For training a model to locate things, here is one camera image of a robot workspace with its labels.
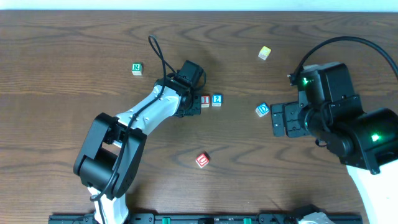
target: wood grain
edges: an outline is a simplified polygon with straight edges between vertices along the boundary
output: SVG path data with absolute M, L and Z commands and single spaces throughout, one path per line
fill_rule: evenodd
M 312 138 L 275 138 L 257 105 L 293 101 L 291 73 L 303 55 L 330 37 L 355 35 L 398 60 L 398 14 L 325 12 L 0 12 L 0 223 L 45 223 L 53 213 L 92 210 L 72 172 L 94 117 L 126 111 L 162 75 L 147 36 L 167 61 L 207 72 L 204 93 L 222 93 L 221 108 L 169 118 L 148 138 L 129 189 L 129 208 L 159 213 L 291 210 L 314 203 L 356 212 L 361 197 L 344 166 Z M 263 62 L 263 45 L 272 49 Z M 398 111 L 398 85 L 372 49 L 336 43 L 309 63 L 349 66 L 364 109 Z M 145 65 L 133 77 L 132 62 Z M 199 169 L 206 151 L 211 162 Z

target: red block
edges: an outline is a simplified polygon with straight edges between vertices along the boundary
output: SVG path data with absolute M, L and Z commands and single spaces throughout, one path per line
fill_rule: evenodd
M 201 96 L 201 107 L 206 108 L 210 106 L 210 96 Z
M 209 163 L 209 158 L 206 157 L 204 153 L 197 157 L 197 164 L 200 168 L 204 168 L 205 165 Z

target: black cable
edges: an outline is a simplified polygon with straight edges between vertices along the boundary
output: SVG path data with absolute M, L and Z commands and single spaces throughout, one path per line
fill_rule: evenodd
M 325 101 L 321 104 L 321 108 L 320 108 L 320 113 L 321 113 L 321 121 L 322 121 L 322 126 L 323 129 L 327 132 L 331 132 L 329 127 L 326 125 L 326 118 L 325 118 L 325 106 L 327 106 L 329 104 L 329 101 Z
M 318 44 L 316 47 L 314 47 L 312 50 L 310 50 L 305 56 L 304 58 L 301 60 L 301 62 L 299 63 L 299 65 L 297 66 L 297 68 L 295 69 L 293 75 L 294 77 L 298 77 L 297 75 L 301 72 L 301 69 L 304 65 L 304 62 L 309 58 L 309 56 L 311 56 L 312 53 L 314 53 L 316 50 L 318 50 L 319 48 L 323 47 L 326 44 L 330 44 L 333 42 L 337 42 L 337 41 L 353 41 L 353 42 L 358 42 L 358 43 L 362 43 L 364 45 L 367 45 L 371 48 L 373 48 L 374 50 L 376 50 L 377 52 L 379 52 L 388 62 L 388 64 L 391 66 L 392 71 L 395 73 L 397 79 L 398 79 L 398 67 L 395 64 L 395 62 L 392 60 L 392 58 L 390 57 L 389 54 L 387 54 L 386 51 L 384 51 L 380 46 L 378 46 L 377 44 L 366 40 L 366 39 L 362 39 L 359 37 L 349 37 L 349 36 L 342 36 L 342 37 L 335 37 L 332 39 L 328 39 L 320 44 Z
M 175 73 L 169 73 L 169 74 L 167 74 L 167 77 L 169 77 L 169 78 L 173 78 L 175 76 Z
M 154 45 L 153 45 L 152 42 L 150 41 L 150 38 L 149 38 L 150 36 L 152 36 L 153 40 L 155 41 L 156 47 L 157 47 L 157 49 L 159 50 L 159 52 L 156 51 Z M 163 55 L 162 55 L 162 52 L 160 51 L 160 47 L 159 47 L 159 45 L 157 44 L 156 37 L 155 37 L 154 35 L 150 35 L 150 36 L 148 37 L 150 47 L 152 47 L 152 49 L 154 50 L 154 52 L 156 53 L 156 55 L 169 67 L 169 69 L 171 69 L 171 71 L 173 71 L 173 73 L 175 73 L 175 70 L 173 69 L 173 67 L 172 67 L 171 65 L 169 65 L 169 63 L 167 63 L 167 62 L 164 60 Z
M 101 200 L 98 200 L 98 210 L 99 210 L 99 214 L 101 215 L 102 224 L 106 224 L 106 222 L 105 222 L 105 217 L 104 217 L 104 213 L 103 213 L 104 208 L 102 207 L 102 202 L 101 202 Z
M 310 129 L 308 128 L 308 118 L 310 116 L 312 116 L 312 114 L 314 114 L 315 109 L 314 108 L 310 108 L 309 111 L 305 114 L 304 116 L 304 126 L 305 126 L 305 130 L 308 131 L 308 133 L 310 133 L 310 135 L 315 136 L 314 134 L 312 134 L 312 132 L 310 131 Z
M 154 46 L 153 46 L 153 44 L 152 44 L 152 40 L 151 40 L 151 39 L 154 40 L 154 42 L 155 42 L 155 44 L 156 44 L 156 47 L 157 47 L 159 53 L 155 50 L 155 48 L 154 48 Z M 118 158 L 117 158 L 117 160 L 116 160 L 116 165 L 115 165 L 115 167 L 114 167 L 114 170 L 113 170 L 113 172 L 112 172 L 112 175 L 111 175 L 111 177 L 109 178 L 107 184 L 105 185 L 105 188 L 104 188 L 98 195 L 96 195 L 95 197 L 90 197 L 90 200 L 91 200 L 92 202 L 95 202 L 95 201 L 98 201 L 98 202 L 99 202 L 100 199 L 101 199 L 101 197 L 105 194 L 105 192 L 111 187 L 112 183 L 114 182 L 114 178 L 115 178 L 115 177 L 117 176 L 117 174 L 118 174 L 118 170 L 119 170 L 119 167 L 120 167 L 120 163 L 121 163 L 122 158 L 123 158 L 124 150 L 125 150 L 125 148 L 126 148 L 126 143 L 127 143 L 128 138 L 129 138 L 129 132 L 130 132 L 130 129 L 131 129 L 131 126 L 132 126 L 133 122 L 136 120 L 136 118 L 139 116 L 139 114 L 140 114 L 142 111 L 144 111 L 148 106 L 150 106 L 151 104 L 153 104 L 154 102 L 156 102 L 156 101 L 162 96 L 162 94 L 163 94 L 163 91 L 164 91 L 164 88 L 165 88 L 165 81 L 166 81 L 166 63 L 167 63 L 167 62 L 166 62 L 166 61 L 164 60 L 164 58 L 163 58 L 162 50 L 160 49 L 160 46 L 159 46 L 159 44 L 157 43 L 156 37 L 153 36 L 153 35 L 150 35 L 150 36 L 148 36 L 148 41 L 149 41 L 150 46 L 152 47 L 152 49 L 155 50 L 155 53 L 156 53 L 156 54 L 160 57 L 160 59 L 162 60 L 162 66 L 163 66 L 163 86 L 162 86 L 162 89 L 160 90 L 159 94 L 158 94 L 151 102 L 147 103 L 145 106 L 143 106 L 141 109 L 139 109 L 136 113 L 133 114 L 133 116 L 132 116 L 132 118 L 130 119 L 130 122 L 129 122 L 127 128 L 126 128 L 126 132 L 124 133 L 124 137 L 123 137 L 123 140 L 122 140 L 122 146 L 121 146 L 121 148 L 120 148 L 120 153 L 119 153 L 119 156 L 118 156 Z

